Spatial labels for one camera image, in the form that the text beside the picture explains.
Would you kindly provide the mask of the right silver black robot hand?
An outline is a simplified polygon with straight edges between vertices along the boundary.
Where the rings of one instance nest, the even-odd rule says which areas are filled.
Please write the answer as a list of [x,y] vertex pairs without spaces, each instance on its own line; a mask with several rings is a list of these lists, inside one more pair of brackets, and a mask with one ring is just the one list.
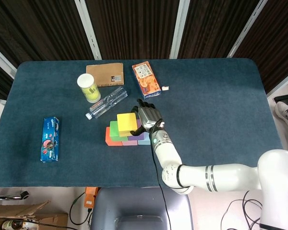
[[163,118],[160,112],[156,109],[153,103],[148,103],[142,99],[137,99],[138,106],[132,108],[131,113],[138,115],[141,126],[135,130],[130,131],[133,136],[139,136],[144,132],[149,133],[150,135],[157,130],[164,130]]

